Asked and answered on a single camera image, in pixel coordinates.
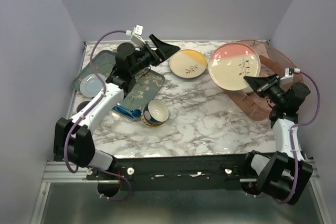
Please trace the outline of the yellow and cream plate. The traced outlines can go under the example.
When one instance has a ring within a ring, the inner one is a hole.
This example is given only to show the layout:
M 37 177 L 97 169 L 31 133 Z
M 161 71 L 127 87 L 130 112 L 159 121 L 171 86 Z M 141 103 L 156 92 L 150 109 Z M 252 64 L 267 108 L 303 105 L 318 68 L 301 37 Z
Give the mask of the yellow and cream plate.
M 169 67 L 176 76 L 193 79 L 203 74 L 207 60 L 199 51 L 182 49 L 169 59 Z

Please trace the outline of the pink and cream plate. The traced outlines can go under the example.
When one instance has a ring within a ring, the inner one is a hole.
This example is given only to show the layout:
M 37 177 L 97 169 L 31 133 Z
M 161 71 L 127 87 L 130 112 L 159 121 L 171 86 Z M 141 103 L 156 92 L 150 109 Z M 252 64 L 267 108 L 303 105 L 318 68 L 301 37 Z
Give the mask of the pink and cream plate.
M 218 47 L 210 57 L 208 72 L 220 88 L 227 91 L 249 90 L 244 77 L 258 77 L 261 62 L 252 47 L 231 42 Z

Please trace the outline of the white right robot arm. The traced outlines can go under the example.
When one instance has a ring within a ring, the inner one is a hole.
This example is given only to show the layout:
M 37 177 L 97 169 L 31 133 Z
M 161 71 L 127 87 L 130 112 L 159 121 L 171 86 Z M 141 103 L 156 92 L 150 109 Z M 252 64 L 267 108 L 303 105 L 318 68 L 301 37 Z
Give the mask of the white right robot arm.
M 256 190 L 272 197 L 279 204 L 295 205 L 304 191 L 313 168 L 302 153 L 297 137 L 298 110 L 310 94 L 302 82 L 295 82 L 285 91 L 282 78 L 277 74 L 268 77 L 244 77 L 252 90 L 261 98 L 268 98 L 274 106 L 269 120 L 273 130 L 276 151 L 272 156 L 251 151 L 241 165 L 242 173 L 249 178 L 257 175 Z

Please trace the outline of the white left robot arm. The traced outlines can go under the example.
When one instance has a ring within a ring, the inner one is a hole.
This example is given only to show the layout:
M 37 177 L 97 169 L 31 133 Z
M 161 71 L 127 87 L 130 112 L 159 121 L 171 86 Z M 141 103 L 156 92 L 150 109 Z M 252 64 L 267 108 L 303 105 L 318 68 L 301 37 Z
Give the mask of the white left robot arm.
M 104 179 L 112 179 L 116 175 L 113 156 L 96 149 L 92 134 L 113 107 L 131 92 L 138 72 L 160 65 L 180 50 L 178 46 L 163 42 L 154 35 L 150 35 L 149 39 L 154 49 L 141 37 L 137 42 L 121 43 L 117 47 L 111 73 L 106 80 L 101 80 L 101 91 L 70 119 L 60 118 L 57 121 L 54 154 L 64 159 L 71 173 L 76 173 L 80 167 L 93 167 Z

